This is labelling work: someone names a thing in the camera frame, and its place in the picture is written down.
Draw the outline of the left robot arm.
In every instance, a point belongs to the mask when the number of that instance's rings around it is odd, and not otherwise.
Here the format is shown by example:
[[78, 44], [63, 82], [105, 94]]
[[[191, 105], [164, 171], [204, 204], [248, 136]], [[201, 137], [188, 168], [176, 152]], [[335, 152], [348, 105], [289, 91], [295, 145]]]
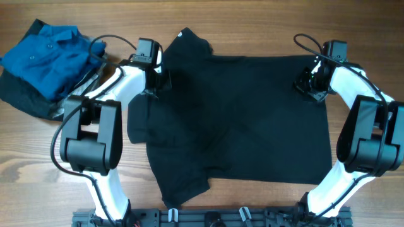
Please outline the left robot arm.
[[136, 226], [137, 218], [124, 193], [117, 166], [122, 156], [122, 110], [136, 96], [164, 86], [162, 60], [120, 62], [114, 74], [84, 96], [68, 98], [63, 121], [54, 134], [59, 153], [70, 169], [57, 160], [62, 172], [86, 182], [95, 208], [73, 214], [73, 226]]

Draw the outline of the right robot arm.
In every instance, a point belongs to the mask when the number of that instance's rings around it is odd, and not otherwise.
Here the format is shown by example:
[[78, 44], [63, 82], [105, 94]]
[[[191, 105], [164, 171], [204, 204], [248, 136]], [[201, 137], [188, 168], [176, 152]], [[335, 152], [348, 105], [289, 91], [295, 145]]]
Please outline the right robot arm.
[[337, 161], [296, 203], [294, 223], [302, 226], [330, 225], [356, 191], [403, 161], [402, 102], [385, 95], [358, 67], [336, 66], [326, 85], [350, 112], [337, 141]]

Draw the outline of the black t-shirt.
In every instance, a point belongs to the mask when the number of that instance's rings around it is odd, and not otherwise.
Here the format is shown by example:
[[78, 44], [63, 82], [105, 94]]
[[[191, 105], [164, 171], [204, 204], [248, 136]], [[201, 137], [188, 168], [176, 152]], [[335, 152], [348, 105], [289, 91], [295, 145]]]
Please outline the black t-shirt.
[[167, 207], [206, 192], [210, 178], [318, 184], [332, 166], [326, 106], [295, 78], [311, 55], [214, 55], [183, 29], [163, 53], [171, 89], [138, 95], [127, 133], [145, 143]]

